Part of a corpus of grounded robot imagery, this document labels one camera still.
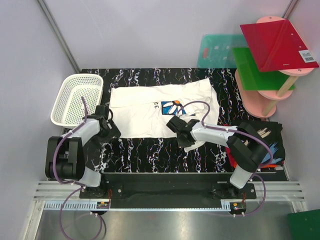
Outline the white daisy print t-shirt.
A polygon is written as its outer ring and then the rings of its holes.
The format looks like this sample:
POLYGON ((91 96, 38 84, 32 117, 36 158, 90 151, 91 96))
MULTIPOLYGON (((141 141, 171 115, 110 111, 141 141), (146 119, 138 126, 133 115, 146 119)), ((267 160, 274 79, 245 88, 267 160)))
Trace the white daisy print t-shirt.
POLYGON ((111 90, 109 109, 121 138, 175 138, 166 124, 176 115, 216 125, 220 105, 208 78, 186 84, 118 87, 111 90))

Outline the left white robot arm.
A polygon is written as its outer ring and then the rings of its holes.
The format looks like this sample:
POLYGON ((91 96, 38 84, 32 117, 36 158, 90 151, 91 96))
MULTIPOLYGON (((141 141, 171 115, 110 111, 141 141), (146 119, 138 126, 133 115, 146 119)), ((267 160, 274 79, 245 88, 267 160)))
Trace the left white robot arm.
POLYGON ((86 167, 84 146, 89 141, 110 142, 121 136, 113 121, 113 112, 106 105, 97 105, 80 124, 61 136, 52 136, 47 143, 45 175, 61 184, 75 183, 82 187, 102 185, 102 174, 86 167))

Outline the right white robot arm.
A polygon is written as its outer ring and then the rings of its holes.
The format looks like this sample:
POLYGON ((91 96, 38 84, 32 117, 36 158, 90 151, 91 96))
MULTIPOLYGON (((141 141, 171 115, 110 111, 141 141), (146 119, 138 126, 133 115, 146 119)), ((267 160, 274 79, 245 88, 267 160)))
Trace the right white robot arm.
POLYGON ((269 155, 270 160, 273 159, 269 144, 249 123, 219 126, 206 124, 198 119, 186 122, 175 115, 166 126, 176 134, 180 148, 191 147, 196 142, 208 142, 228 148, 237 163, 229 182, 238 189, 242 189, 253 177, 266 155, 269 155))

